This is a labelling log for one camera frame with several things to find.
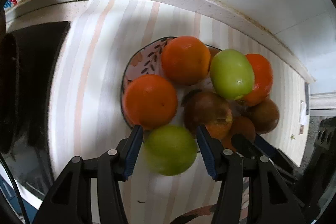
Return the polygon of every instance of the brown fruit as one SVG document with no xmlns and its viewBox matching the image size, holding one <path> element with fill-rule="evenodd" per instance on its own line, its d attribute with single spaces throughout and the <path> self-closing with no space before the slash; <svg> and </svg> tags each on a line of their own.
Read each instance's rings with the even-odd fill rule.
<svg viewBox="0 0 336 224">
<path fill-rule="evenodd" d="M 239 116 L 233 119 L 230 134 L 242 134 L 251 142 L 255 140 L 255 128 L 252 121 L 246 117 Z"/>
<path fill-rule="evenodd" d="M 258 105 L 249 107 L 242 115 L 253 122 L 259 134 L 266 134 L 276 128 L 280 116 L 277 105 L 268 98 Z"/>
<path fill-rule="evenodd" d="M 196 128 L 200 124 L 206 126 L 212 138 L 223 139 L 232 124 L 229 103 L 210 91 L 193 95 L 184 107 L 184 126 L 196 135 Z"/>
<path fill-rule="evenodd" d="M 208 49 L 210 51 L 210 64 L 211 64 L 211 61 L 214 58 L 214 56 L 218 54 L 221 50 L 216 47 L 208 47 Z"/>
<path fill-rule="evenodd" d="M 233 119 L 229 134 L 222 139 L 222 145 L 224 148 L 236 151 L 231 143 L 231 138 L 234 134 L 242 134 L 246 139 L 254 142 L 255 128 L 252 121 L 243 116 L 235 117 Z"/>
</svg>

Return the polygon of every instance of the ceramic bowl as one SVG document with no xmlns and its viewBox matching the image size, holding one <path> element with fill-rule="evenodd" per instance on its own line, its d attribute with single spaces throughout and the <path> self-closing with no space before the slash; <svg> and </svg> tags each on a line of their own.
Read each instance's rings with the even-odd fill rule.
<svg viewBox="0 0 336 224">
<path fill-rule="evenodd" d="M 167 79 L 167 77 L 164 75 L 161 66 L 161 54 L 164 47 L 166 47 L 169 44 L 169 42 L 171 42 L 171 40 L 173 40 L 174 38 L 175 37 L 163 37 L 143 47 L 132 56 L 132 58 L 129 60 L 125 68 L 121 83 L 120 102 L 123 117 L 130 128 L 132 128 L 134 124 L 132 124 L 127 119 L 122 103 L 125 89 L 134 79 L 144 74 L 160 75 L 165 79 Z M 221 51 L 221 49 L 218 49 L 216 47 L 212 47 L 209 45 L 206 46 L 209 48 L 212 57 L 215 56 L 219 51 Z M 174 83 L 172 84 L 174 85 L 177 91 L 178 108 L 176 115 L 171 120 L 170 124 L 182 126 L 183 109 L 184 109 L 184 107 L 182 106 L 182 100 L 184 96 L 192 90 L 201 89 L 201 90 L 214 91 L 214 88 L 211 83 L 210 74 L 208 74 L 205 79 L 201 80 L 196 85 L 184 86 L 184 85 L 176 85 Z"/>
</svg>

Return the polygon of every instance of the stove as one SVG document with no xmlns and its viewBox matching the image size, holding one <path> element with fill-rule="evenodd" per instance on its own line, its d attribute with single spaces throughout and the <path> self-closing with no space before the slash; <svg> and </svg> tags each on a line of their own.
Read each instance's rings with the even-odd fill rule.
<svg viewBox="0 0 336 224">
<path fill-rule="evenodd" d="M 43 199 L 54 182 L 48 149 L 51 81 L 69 22 L 26 27 L 0 43 L 0 152 L 14 178 Z"/>
</svg>

